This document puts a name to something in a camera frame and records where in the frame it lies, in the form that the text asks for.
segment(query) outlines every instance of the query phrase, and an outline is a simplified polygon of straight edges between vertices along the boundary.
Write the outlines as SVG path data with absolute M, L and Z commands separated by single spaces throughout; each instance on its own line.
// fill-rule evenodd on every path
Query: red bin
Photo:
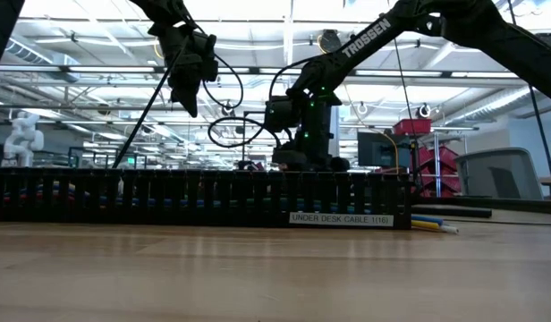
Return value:
M 397 135 L 412 135 L 413 134 L 413 126 L 414 126 L 414 133 L 417 135 L 425 135 L 430 133 L 430 119 L 417 119 L 417 120 L 410 120 L 405 119 L 401 120 L 399 123 L 397 123 L 394 126 L 394 134 Z

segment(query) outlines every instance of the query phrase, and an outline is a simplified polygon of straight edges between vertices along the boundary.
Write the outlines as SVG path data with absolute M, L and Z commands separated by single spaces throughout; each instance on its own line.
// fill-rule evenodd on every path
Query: label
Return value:
M 352 40 L 352 43 L 346 47 L 342 52 L 347 55 L 347 58 L 355 55 L 358 51 L 371 43 L 371 40 L 375 39 L 378 35 L 382 34 L 385 30 L 391 28 L 391 22 L 386 18 L 380 20 L 375 26 L 360 34 L 357 38 Z
M 389 215 L 336 215 L 292 212 L 290 213 L 290 224 L 393 227 L 394 217 Z

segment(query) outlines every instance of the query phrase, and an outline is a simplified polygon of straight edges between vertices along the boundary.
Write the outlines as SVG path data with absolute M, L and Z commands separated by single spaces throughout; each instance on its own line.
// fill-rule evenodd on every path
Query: wooden surface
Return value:
M 551 321 L 551 227 L 0 224 L 0 322 Z

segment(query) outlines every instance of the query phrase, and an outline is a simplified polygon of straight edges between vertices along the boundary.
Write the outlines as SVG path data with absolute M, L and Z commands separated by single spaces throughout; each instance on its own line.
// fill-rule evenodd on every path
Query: cable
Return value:
M 136 137 L 136 133 L 139 131 L 140 127 L 142 126 L 142 122 L 144 122 L 144 119 L 147 117 L 148 111 L 154 104 L 154 101 L 157 99 L 158 94 L 162 89 L 162 86 L 165 84 L 165 81 L 168 78 L 168 75 L 170 75 L 170 72 L 172 72 L 172 69 L 173 69 L 172 67 L 176 64 L 176 61 L 178 60 L 178 58 L 180 58 L 180 56 L 184 54 L 184 50 L 186 49 L 186 44 L 188 44 L 188 39 L 189 38 L 187 37 L 182 42 L 182 49 L 176 54 L 176 56 L 170 63 L 170 68 L 166 68 L 165 74 L 163 75 L 162 79 L 158 83 L 157 89 L 152 94 L 152 97 L 150 98 L 147 106 L 144 108 L 144 111 L 142 112 L 140 119 L 136 122 L 134 129 L 132 129 L 131 135 L 129 135 L 129 139 L 126 140 L 126 142 L 123 145 L 123 148 L 121 149 L 121 152 L 119 152 L 118 156 L 114 160 L 113 169 L 116 169 L 116 167 L 121 163 L 121 161 L 123 161 L 124 155 L 126 154 L 126 151 L 131 146 L 132 141 L 134 140 L 134 137 Z
M 269 86 L 269 100 L 272 99 L 273 95 L 272 95 L 272 92 L 274 90 L 274 86 L 276 84 L 276 81 L 277 81 L 277 78 L 282 74 L 284 73 L 286 70 L 290 69 L 290 68 L 293 68 L 297 65 L 300 65 L 300 64 L 305 64 L 306 62 L 309 62 L 311 61 L 313 58 L 315 57 L 310 57 L 310 58 L 306 58 L 306 59 L 302 59 L 300 60 L 299 62 L 296 62 L 296 63 L 293 63 L 293 64 L 290 64 L 290 65 L 287 65 L 285 66 L 284 68 L 282 68 L 279 72 L 277 72 L 274 76 L 274 79 L 272 79 L 272 82 Z M 254 135 L 251 136 L 251 138 L 245 140 L 244 142 L 240 142 L 240 143 L 234 143 L 234 144 L 222 144 L 220 142 L 218 142 L 216 139 L 212 138 L 212 129 L 214 128 L 214 126 L 218 125 L 219 123 L 221 122 L 224 122 L 224 121 L 244 121 L 244 122 L 250 122 L 250 123 L 253 123 L 253 124 L 256 124 L 257 126 L 259 126 L 259 130 L 256 131 L 256 133 L 254 133 Z M 210 140 L 212 141 L 212 143 L 216 144 L 218 147 L 221 147 L 221 148 L 238 148 L 238 147 L 241 147 L 241 146 L 245 146 L 247 144 L 250 144 L 253 140 L 255 140 L 259 134 L 262 132 L 262 131 L 267 131 L 266 130 L 266 127 L 264 126 L 264 124 L 256 121 L 256 120 L 252 120 L 252 119 L 249 119 L 249 118 L 246 118 L 246 117 L 240 117 L 240 116 L 228 116 L 228 117 L 223 117 L 223 118 L 220 118 L 220 119 L 217 119 L 215 120 L 214 122 L 212 122 L 209 126 L 208 126 L 208 137 L 210 138 Z M 275 133 L 273 133 L 272 131 L 268 131 L 269 134 L 271 134 L 274 138 L 275 138 L 275 144 L 276 146 L 279 148 L 281 147 L 281 141 L 279 140 L 279 138 L 277 137 L 277 135 Z
M 287 137 L 289 138 L 289 140 L 293 140 L 292 131 L 288 128 L 285 128 L 284 131 L 287 134 Z
M 272 82 L 269 84 L 269 100 L 271 101 L 272 98 L 273 98 L 273 91 L 274 91 L 274 86 L 276 85 L 276 81 L 277 81 L 277 78 L 280 77 L 285 71 L 287 71 L 288 69 L 290 68 L 293 68 L 295 66 L 298 66 L 298 65 L 301 65 L 301 64 L 305 64 L 305 63 L 308 63 L 310 61 L 312 61 L 313 59 L 315 59 L 317 56 L 313 56 L 313 57 L 309 57 L 309 58 L 305 58 L 305 59 L 301 59 L 299 62 L 295 62 L 293 64 L 289 64 L 287 66 L 285 66 L 284 68 L 282 68 L 281 70 L 279 70 L 279 72 L 277 72 L 274 76 L 274 78 L 272 79 Z
M 196 22 L 194 21 L 194 18 L 192 18 L 192 15 L 190 13 L 188 13 L 188 18 L 190 18 L 190 20 L 192 20 L 192 22 L 194 23 L 194 25 L 196 26 L 196 28 L 198 30 L 200 30 L 201 33 L 203 33 L 204 35 L 207 35 L 207 33 L 198 25 L 196 24 Z M 236 107 L 240 106 L 243 102 L 243 83 L 242 83 L 242 79 L 240 78 L 240 75 L 238 75 L 238 73 L 234 70 L 234 68 L 232 68 L 232 66 L 227 63 L 224 59 L 222 59 L 222 57 L 220 57 L 219 55 L 217 55 L 216 53 L 214 53 L 214 56 L 220 61 L 222 62 L 222 64 L 224 64 L 226 67 L 228 67 L 230 69 L 230 72 L 232 72 L 232 74 L 236 77 L 236 79 L 238 80 L 238 84 L 240 85 L 240 100 L 238 101 L 238 103 L 234 106 L 228 106 L 228 105 L 224 105 L 222 103 L 220 103 L 213 95 L 212 93 L 210 93 L 210 91 L 208 90 L 208 87 L 206 86 L 206 82 L 205 81 L 202 81 L 202 85 L 204 87 L 204 90 L 206 91 L 206 94 L 208 94 L 208 96 L 210 97 L 210 99 L 212 101 L 214 101 L 214 103 L 220 105 L 222 108 L 226 108 L 226 109 L 235 109 Z
M 257 126 L 259 126 L 259 131 L 257 131 L 251 138 L 245 140 L 244 142 L 240 142 L 240 143 L 234 143 L 234 144 L 223 144 L 223 143 L 220 143 L 218 142 L 216 139 L 214 139 L 212 137 L 212 129 L 214 129 L 214 127 L 216 125 L 218 125 L 219 123 L 221 122 L 225 122 L 225 121 L 243 121 L 243 122 L 248 122 L 248 123 L 252 123 L 252 124 L 256 124 Z M 250 118 L 247 118 L 247 117 L 241 117 L 241 116 L 228 116 L 228 117 L 222 117 L 222 118 L 219 118 L 217 120 L 215 120 L 214 122 L 212 122 L 209 126 L 208 126 L 208 136 L 210 138 L 210 140 L 212 141 L 212 143 L 216 144 L 218 147 L 221 147 L 221 148 L 238 148 L 238 147 L 241 147 L 241 146 L 245 146 L 247 144 L 250 144 L 253 140 L 255 140 L 259 134 L 262 132 L 262 131 L 267 131 L 269 134 L 271 134 L 274 138 L 275 138 L 275 146 L 277 148 L 281 147 L 282 146 L 282 141 L 279 140 L 279 138 L 277 137 L 277 135 L 275 133 L 273 133 L 272 131 L 270 130 L 267 130 L 265 127 L 264 127 L 264 124 L 256 121 L 256 120 L 252 120 Z
M 389 7 L 391 7 L 391 2 L 389 0 L 386 0 Z M 399 73 L 401 74 L 401 83 L 403 85 L 403 92 L 404 92 L 404 99 L 407 103 L 407 111 L 409 112 L 409 119 L 411 120 L 411 129 L 412 129 L 412 137 L 415 140 L 415 152 L 417 152 L 417 148 L 419 148 L 419 139 L 417 138 L 417 132 L 415 131 L 415 124 L 412 120 L 412 111 L 411 111 L 411 102 L 409 101 L 409 93 L 407 92 L 407 85 L 404 81 L 404 73 L 403 73 L 403 65 L 401 64 L 401 54 L 399 53 L 399 45 L 397 44 L 397 38 L 394 39 L 394 51 L 397 54 L 397 63 L 399 64 Z M 420 165 L 420 155 L 417 154 L 417 163 Z M 418 171 L 419 172 L 419 180 L 420 180 L 420 187 L 421 189 L 424 188 L 425 184 L 422 180 L 422 172 L 419 170 L 418 165 L 414 165 L 412 171 Z
M 512 23 L 514 26 L 517 26 L 516 24 L 516 17 L 514 14 L 514 8 L 512 6 L 512 0 L 508 0 L 508 6 L 510 7 L 510 15 L 512 16 Z M 546 161 L 547 161 L 547 167 L 550 171 L 551 176 L 551 155 L 550 155 L 550 148 L 547 144 L 546 134 L 544 133 L 544 124 L 542 123 L 542 116 L 540 116 L 540 112 L 538 110 L 538 102 L 536 101 L 536 93 L 534 92 L 534 88 L 530 84 L 528 84 L 528 88 L 530 89 L 530 97 L 532 99 L 532 106 L 534 107 L 534 114 L 536 115 L 536 121 L 538 122 L 538 129 L 540 132 L 540 137 L 542 139 L 542 144 L 544 145 L 544 151 L 546 152 Z
M 394 166 L 395 166 L 395 169 L 396 169 L 396 174 L 399 174 L 399 148 L 397 147 L 397 144 L 394 142 L 394 140 L 384 134 L 383 132 L 381 131 L 377 131 L 377 130 L 372 130 L 370 129 L 364 122 L 363 120 L 361 119 L 361 117 L 359 116 L 359 112 L 357 112 L 357 108 L 355 108 L 355 106 L 353 106 L 353 101 L 351 101 L 351 95 L 349 95 L 349 90 L 347 89 L 347 85 L 343 85 L 345 87 L 345 93 L 347 94 L 347 98 L 349 98 L 349 104 L 351 105 L 351 109 L 353 110 L 353 112 L 355 112 L 355 115 L 357 115 L 357 118 L 359 119 L 359 122 L 361 124 L 363 124 L 363 126 L 365 126 L 366 128 L 368 128 L 370 131 L 374 132 L 374 133 L 378 133 L 378 134 L 381 134 L 383 135 L 384 137 L 386 137 L 389 141 L 391 141 L 391 144 L 393 144 L 393 148 L 394 148 Z
M 158 47 L 157 47 L 157 43 L 154 43 L 154 53 L 157 55 L 158 58 L 160 59 L 165 59 L 159 52 L 158 52 Z
M 208 94 L 208 96 L 210 97 L 211 100 L 214 101 L 214 103 L 220 105 L 222 108 L 225 108 L 225 109 L 234 109 L 238 106 L 240 106 L 243 102 L 243 83 L 242 83 L 242 79 L 240 78 L 240 75 L 238 75 L 238 73 L 232 68 L 232 66 L 230 66 L 224 59 L 222 59 L 219 55 L 216 55 L 216 58 L 222 62 L 222 64 L 224 64 L 226 67 L 228 67 L 230 69 L 230 71 L 232 72 L 232 74 L 236 77 L 236 79 L 238 80 L 238 84 L 240 85 L 240 100 L 238 101 L 238 103 L 234 106 L 229 106 L 227 104 L 222 104 L 220 103 L 211 93 L 210 91 L 208 90 L 208 87 L 206 86 L 206 82 L 205 81 L 202 81 L 202 85 L 204 87 L 204 90 L 206 91 L 206 94 Z

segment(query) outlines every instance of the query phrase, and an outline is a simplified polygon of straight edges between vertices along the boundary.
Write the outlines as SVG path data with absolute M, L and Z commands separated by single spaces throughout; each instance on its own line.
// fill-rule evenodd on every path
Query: black cable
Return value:
M 132 130 L 131 135 L 129 135 L 129 139 L 126 140 L 126 142 L 123 145 L 123 149 L 121 149 L 121 152 L 118 154 L 118 156 L 116 156 L 116 159 L 114 160 L 114 164 L 113 164 L 113 169 L 116 169 L 116 167 L 121 163 L 121 161 L 123 161 L 126 151 L 131 146 L 132 141 L 134 140 L 134 137 L 136 137 L 136 133 L 139 131 L 140 127 L 142 126 L 142 123 L 144 122 L 144 119 L 147 117 L 148 111 L 150 111 L 150 108 L 154 104 L 154 101 L 157 99 L 158 94 L 162 89 L 162 86 L 165 84 L 165 81 L 168 78 L 168 75 L 170 75 L 170 72 L 172 72 L 172 69 L 176 64 L 176 61 L 178 60 L 178 58 L 180 58 L 180 56 L 184 54 L 184 50 L 186 49 L 186 44 L 188 43 L 188 39 L 189 39 L 188 37 L 184 39 L 184 41 L 182 42 L 182 49 L 176 54 L 176 56 L 170 63 L 170 66 L 166 68 L 165 74 L 163 75 L 162 80 L 160 80 L 160 82 L 158 83 L 157 89 L 154 91 L 147 106 L 144 108 L 144 111 L 142 112 L 140 119 L 136 122 L 136 125 L 134 125 L 134 129 Z
M 281 70 L 279 70 L 279 72 L 277 72 L 274 76 L 274 78 L 272 79 L 272 82 L 269 84 L 269 100 L 271 101 L 272 98 L 273 98 L 273 95 L 272 95 L 272 92 L 274 91 L 274 86 L 276 85 L 276 81 L 277 81 L 277 78 L 280 77 L 285 71 L 287 71 L 288 69 L 290 68 L 293 68 L 297 65 L 301 65 L 301 64 L 305 64 L 305 63 L 308 63 L 310 61 L 312 61 L 314 58 L 316 58 L 317 56 L 313 56 L 313 57 L 310 57 L 310 58 L 305 58 L 305 59 L 301 59 L 299 62 L 295 62 L 293 64 L 289 64 L 287 66 L 285 66 L 284 68 L 282 68 Z
M 512 6 L 512 0 L 508 0 L 508 7 L 510 9 L 510 15 L 512 16 L 512 24 L 514 26 L 517 26 L 517 24 L 516 24 L 516 15 L 514 14 L 514 8 Z M 540 132 L 540 137 L 542 139 L 542 144 L 544 145 L 544 151 L 546 152 L 547 167 L 550 171 L 550 177 L 551 177 L 550 147 L 547 144 L 546 134 L 544 133 L 544 124 L 542 123 L 542 116 L 540 116 L 540 111 L 538 109 L 538 102 L 536 101 L 536 93 L 534 92 L 534 88 L 532 88 L 532 86 L 530 84 L 528 84 L 528 89 L 530 90 L 530 97 L 532 99 L 532 106 L 534 107 L 534 114 L 536 115 L 536 121 L 538 122 L 538 130 Z
M 196 26 L 196 28 L 198 30 L 200 30 L 200 32 L 203 33 L 204 35 L 207 35 L 207 33 L 204 32 L 204 30 L 194 21 L 194 18 L 192 18 L 192 15 L 190 13 L 187 13 L 187 14 L 188 14 L 188 17 L 190 18 L 190 20 L 192 20 L 193 24 Z M 210 93 L 210 91 L 208 90 L 208 86 L 206 86 L 205 81 L 202 81 L 202 86 L 204 87 L 204 90 L 206 91 L 206 94 L 208 94 L 208 96 L 210 97 L 210 99 L 212 101 L 214 101 L 214 103 L 216 103 L 216 104 L 220 105 L 222 108 L 225 108 L 225 109 L 228 109 L 228 110 L 234 109 L 234 108 L 240 106 L 243 102 L 243 83 L 242 83 L 242 79 L 240 78 L 240 75 L 238 75 L 236 70 L 234 68 L 232 68 L 232 66 L 229 63 L 227 63 L 224 59 L 222 59 L 222 57 L 220 57 L 216 53 L 214 53 L 214 56 L 220 62 L 222 62 L 222 64 L 224 64 L 226 67 L 228 67 L 230 69 L 230 71 L 232 72 L 233 76 L 235 76 L 236 79 L 238 80 L 238 84 L 240 84 L 240 100 L 238 101 L 238 104 L 236 104 L 234 106 L 228 106 L 228 105 L 222 104 L 212 95 L 212 93 Z
M 274 90 L 274 86 L 276 85 L 276 81 L 277 81 L 277 78 L 279 76 L 281 76 L 285 71 L 287 71 L 288 69 L 290 68 L 293 68 L 297 65 L 300 65 L 300 64 L 305 64 L 309 61 L 311 61 L 313 58 L 315 57 L 310 57 L 310 58 L 306 58 L 306 59 L 302 59 L 300 60 L 299 62 L 296 62 L 296 63 L 293 63 L 293 64 L 290 64 L 290 65 L 287 65 L 285 66 L 284 68 L 282 68 L 281 70 L 279 70 L 275 76 L 274 76 L 274 79 L 272 79 L 272 82 L 269 86 L 269 100 L 272 99 L 272 92 Z M 253 124 L 256 124 L 257 126 L 259 126 L 259 130 L 256 131 L 256 133 L 254 133 L 254 135 L 251 136 L 251 138 L 245 140 L 244 142 L 240 142 L 240 143 L 234 143 L 234 144 L 230 144 L 230 145 L 227 145 L 227 144 L 222 144 L 218 141 L 216 141 L 214 138 L 212 138 L 212 129 L 214 128 L 214 126 L 218 125 L 219 123 L 221 122 L 224 122 L 224 121 L 245 121 L 245 122 L 250 122 L 250 123 L 253 123 Z M 212 141 L 212 143 L 216 144 L 218 147 L 221 147 L 221 148 L 238 148 L 238 147 L 241 147 L 241 146 L 245 146 L 247 144 L 250 144 L 253 140 L 255 140 L 259 134 L 262 132 L 262 131 L 267 131 L 266 130 L 266 127 L 264 126 L 264 124 L 256 121 L 256 120 L 252 120 L 252 119 L 249 119 L 249 118 L 246 118 L 246 117 L 240 117 L 240 116 L 228 116 L 228 117 L 223 117 L 221 119 L 217 119 L 215 120 L 214 122 L 212 122 L 209 126 L 208 126 L 208 136 L 210 138 L 210 140 Z M 273 133 L 272 131 L 268 131 L 269 134 L 271 134 L 274 138 L 275 138 L 275 143 L 276 143 L 276 146 L 279 148 L 281 147 L 281 141 L 279 140 L 279 138 L 277 137 L 277 135 L 275 133 Z M 290 137 L 290 140 L 292 139 L 292 133 L 289 132 L 288 133 L 288 136 Z
M 238 80 L 238 84 L 240 85 L 240 100 L 238 101 L 238 103 L 234 106 L 229 106 L 227 104 L 223 104 L 223 103 L 220 103 L 215 97 L 214 95 L 212 95 L 212 93 L 210 93 L 210 91 L 208 90 L 208 86 L 206 86 L 206 82 L 205 81 L 202 81 L 202 86 L 204 87 L 204 90 L 206 91 L 206 94 L 208 94 L 208 96 L 210 97 L 210 99 L 212 101 L 214 101 L 214 103 L 218 104 L 219 106 L 221 106 L 222 108 L 225 108 L 227 109 L 228 111 L 231 110 L 231 109 L 234 109 L 238 106 L 240 106 L 243 102 L 243 83 L 242 83 L 242 79 L 240 78 L 240 75 L 238 75 L 238 73 L 232 68 L 232 66 L 230 66 L 224 59 L 222 59 L 219 55 L 216 55 L 216 58 L 222 62 L 222 64 L 224 64 L 226 67 L 228 67 L 230 69 L 230 71 L 232 72 L 232 74 L 236 77 L 236 79 Z
M 245 140 L 244 142 L 234 143 L 234 144 L 223 144 L 223 143 L 218 142 L 216 139 L 214 139 L 212 137 L 212 129 L 214 129 L 214 127 L 216 125 L 218 125 L 219 123 L 225 122 L 225 121 L 243 121 L 243 122 L 247 122 L 247 123 L 256 124 L 257 126 L 259 126 L 259 131 L 257 131 L 256 134 L 254 134 L 251 138 Z M 238 147 L 250 144 L 253 140 L 255 140 L 259 136 L 259 134 L 263 130 L 267 131 L 269 134 L 271 134 L 275 138 L 275 146 L 277 148 L 282 146 L 282 142 L 279 140 L 277 135 L 275 133 L 273 133 L 272 131 L 267 130 L 264 127 L 264 124 L 262 124 L 262 123 L 260 123 L 256 120 L 252 120 L 250 118 L 241 117 L 241 116 L 228 116 L 228 117 L 223 117 L 223 118 L 215 120 L 214 122 L 212 122 L 208 126 L 208 136 L 209 136 L 210 140 L 212 141 L 212 143 L 216 144 L 218 147 L 221 147 L 221 148 L 238 148 Z
M 422 172 L 420 171 L 420 153 L 419 151 L 419 138 L 417 137 L 417 132 L 415 131 L 415 124 L 412 120 L 412 111 L 411 111 L 411 102 L 409 101 L 409 93 L 407 92 L 407 86 L 404 81 L 404 73 L 403 73 L 403 66 L 401 65 L 401 55 L 399 54 L 399 46 L 397 44 L 397 39 L 394 39 L 394 51 L 397 54 L 397 62 L 399 64 L 399 73 L 401 74 L 401 83 L 403 85 L 403 93 L 404 93 L 404 99 L 407 103 L 407 111 L 409 112 L 409 119 L 411 120 L 411 129 L 412 129 L 412 137 L 415 140 L 415 154 L 417 155 L 417 165 L 414 165 L 412 171 L 418 171 L 419 172 L 419 180 L 420 180 L 420 188 L 425 188 L 425 183 L 422 179 Z
M 289 138 L 289 140 L 293 140 L 292 130 L 285 128 L 284 131 L 287 134 L 287 137 Z

